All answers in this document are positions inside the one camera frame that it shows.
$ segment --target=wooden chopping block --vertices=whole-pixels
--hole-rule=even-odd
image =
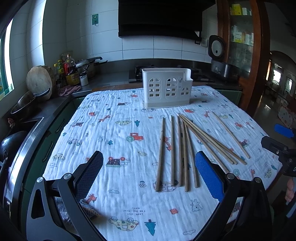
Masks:
[[[27,74],[26,85],[28,90],[36,94],[41,94],[50,88],[50,92],[47,95],[38,98],[38,101],[48,100],[52,93],[56,92],[56,80],[52,68],[49,66],[31,68]]]

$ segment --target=chopstick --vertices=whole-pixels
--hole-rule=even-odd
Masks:
[[[191,155],[191,165],[192,165],[193,177],[194,177],[194,187],[197,188],[198,187],[197,168],[195,166],[195,158],[194,158],[192,143],[191,143],[191,139],[189,137],[188,126],[187,125],[185,126],[185,132],[186,132],[187,143],[188,143],[188,147],[189,147],[189,153]]]
[[[188,192],[188,162],[187,162],[187,150],[186,150],[186,136],[185,136],[185,121],[182,121],[182,143],[183,143],[183,158],[184,158],[184,181],[185,181],[185,192]]]
[[[174,123],[173,116],[170,116],[170,131],[171,131],[171,159],[170,159],[170,185],[175,185],[175,159],[174,159]]]
[[[205,132],[201,132],[201,129],[199,129],[195,124],[193,124],[188,118],[185,116],[181,116],[182,119],[184,119],[191,127],[207,142],[209,142],[213,147],[216,148],[216,150],[225,157],[225,159],[230,163],[230,164],[237,164],[237,161],[234,160],[229,154],[227,153],[226,150],[224,150],[221,146],[219,146],[216,142],[211,139],[211,137],[206,134]]]
[[[233,151],[231,151],[228,147],[224,146],[221,142],[217,141],[214,137],[208,135],[206,132],[204,132],[202,129],[200,129],[197,125],[195,125],[193,122],[191,122],[186,116],[180,114],[180,117],[182,117],[183,119],[185,119],[194,129],[198,129],[203,135],[202,136],[206,136],[208,137],[213,143],[218,144],[220,147],[222,147],[222,151],[225,153],[225,155],[227,155],[233,162],[234,164],[237,164],[237,161],[232,158],[229,154],[231,154],[232,156],[234,156],[236,159],[238,159],[241,163],[243,163],[244,165],[246,165],[247,163],[241,159],[237,154],[235,154]]]
[[[237,140],[237,138],[235,137],[235,135],[228,129],[228,127],[220,120],[220,118],[212,111],[212,113],[214,114],[214,116],[219,120],[219,122],[223,125],[223,127],[227,130],[227,132],[232,136],[232,138],[236,141],[236,143],[239,145],[239,147],[241,148],[241,150],[246,154],[247,158],[250,158],[249,154],[247,153],[247,151],[242,147],[242,145],[240,144],[240,142]]]
[[[182,186],[183,180],[183,166],[182,166],[182,140],[181,140],[181,128],[180,128],[180,118],[178,121],[178,147],[179,147],[179,185]]]
[[[162,166],[162,157],[163,157],[163,128],[164,128],[165,119],[163,118],[161,124],[161,133],[160,133],[160,146],[159,146],[159,156],[158,156],[158,169],[155,182],[155,191],[159,191],[160,185],[160,175],[161,175],[161,166]]]
[[[212,154],[212,156],[217,160],[217,162],[221,165],[221,167],[224,169],[225,173],[228,173],[229,170],[228,168],[223,164],[223,162],[219,159],[219,157],[217,157],[217,155],[212,151],[212,149],[208,146],[208,144],[206,143],[206,141],[204,141],[201,136],[195,132],[192,127],[190,125],[187,125],[189,127],[189,129],[193,132],[193,134],[204,144],[204,146],[206,147],[206,149]]]

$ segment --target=screw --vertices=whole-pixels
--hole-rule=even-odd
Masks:
[[[68,179],[71,178],[71,176],[72,176],[71,173],[66,173],[66,174],[64,175],[64,179],[65,179],[65,180],[68,180]]]
[[[37,178],[37,182],[38,183],[40,183],[40,182],[42,182],[43,181],[43,177],[39,177],[39,178]]]
[[[227,176],[227,178],[230,179],[230,180],[233,180],[234,177],[235,177],[232,173],[228,173],[226,176]]]
[[[255,177],[255,182],[257,182],[257,183],[261,183],[261,178],[259,178],[259,177]]]

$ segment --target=white muslin blanket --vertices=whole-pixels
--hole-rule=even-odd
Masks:
[[[231,165],[216,153],[238,178],[252,180],[258,176],[268,188],[279,172],[281,163],[277,156],[261,147],[261,138],[266,133],[248,114],[211,87],[192,87],[191,103],[187,106],[145,109],[143,99],[143,89],[99,91],[86,96],[65,126],[43,174],[46,180],[61,178],[67,172],[73,173],[94,151],[103,153],[103,167],[85,201],[101,215],[94,224],[108,241],[188,241],[198,234],[216,208],[218,201],[212,198],[200,175],[200,186],[194,187],[190,156],[189,191],[185,192],[178,183],[178,113],[245,159],[247,165],[239,161]],[[242,143],[250,159],[212,111]],[[170,185],[171,115],[175,120],[176,186]],[[160,192],[156,192],[162,118],[166,118],[163,174]],[[202,150],[217,163],[193,133],[190,137],[194,153]],[[236,218],[240,203],[238,199],[229,221]]]

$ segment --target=gray cloth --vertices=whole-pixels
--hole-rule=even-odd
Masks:
[[[61,214],[61,217],[64,221],[64,224],[72,226],[72,222],[66,211],[66,208],[62,199],[60,197],[55,197],[55,200],[56,200],[57,207],[59,209],[59,213]],[[81,207],[83,208],[83,210],[85,211],[85,213],[89,218],[92,218],[94,216],[95,217],[100,216],[98,212],[95,209],[93,209],[93,207],[91,207],[89,204],[85,203],[83,199],[80,200],[79,204],[81,205]]]

